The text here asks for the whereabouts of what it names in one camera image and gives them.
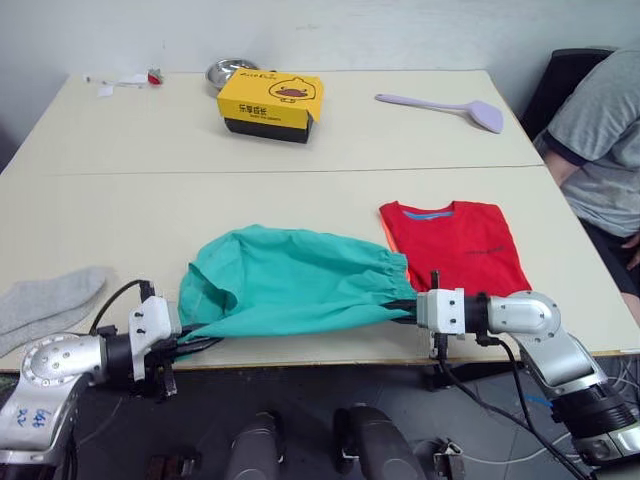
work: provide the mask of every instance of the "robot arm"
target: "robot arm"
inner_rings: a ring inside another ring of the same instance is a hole
[[[117,335],[115,327],[106,327],[98,335],[57,334],[26,353],[18,385],[0,410],[0,478],[53,476],[65,457],[78,398],[87,387],[160,383],[164,395],[176,393],[173,360],[215,340],[178,345],[187,332],[175,305],[155,296],[152,288],[146,292],[129,315],[129,333]]]
[[[434,289],[418,295],[417,323],[431,334],[474,333],[480,344],[487,332],[509,334],[553,404],[553,419],[565,423],[586,463],[640,462],[640,424],[589,352],[564,330],[550,298],[535,292],[465,297],[462,289]]]

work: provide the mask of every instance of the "white table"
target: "white table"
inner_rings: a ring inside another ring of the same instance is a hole
[[[560,306],[565,327],[597,354],[640,346],[640,330],[544,167],[326,173],[0,176],[0,291],[88,265],[113,267],[108,291],[136,277],[176,299],[187,263],[227,231],[261,223],[309,228],[385,245],[383,203],[439,208],[498,204],[534,289]],[[104,324],[126,325],[136,304],[116,302]],[[86,332],[90,318],[77,327]],[[416,328],[391,322],[326,335],[225,340],[182,368],[422,362]],[[0,359],[16,369],[22,349]],[[459,359],[503,358],[471,339]]]
[[[229,132],[202,74],[170,74],[157,89],[71,77],[3,175],[325,172],[541,165],[484,71],[321,72],[323,112],[306,145]],[[394,93],[445,103],[484,100],[500,135],[462,114],[381,103]]]

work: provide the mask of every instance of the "gray sock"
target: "gray sock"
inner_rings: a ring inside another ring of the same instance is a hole
[[[95,307],[105,281],[105,269],[90,267],[13,285],[0,297],[0,356],[80,322]]]

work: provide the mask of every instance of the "purple spatula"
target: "purple spatula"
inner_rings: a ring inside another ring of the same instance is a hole
[[[502,120],[502,112],[493,105],[475,100],[471,103],[465,103],[463,105],[447,105],[444,103],[427,102],[425,100],[418,100],[416,98],[399,97],[398,95],[385,95],[379,93],[376,95],[376,100],[388,103],[397,103],[398,105],[409,105],[411,107],[427,107],[427,108],[442,108],[445,110],[464,110],[469,113],[469,116],[481,127],[486,128],[490,132],[500,133],[504,122]]]

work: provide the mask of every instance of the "gray t-shirt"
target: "gray t-shirt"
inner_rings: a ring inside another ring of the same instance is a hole
[[[618,237],[640,230],[640,47],[593,69],[536,140],[581,167],[562,185],[575,214]]]

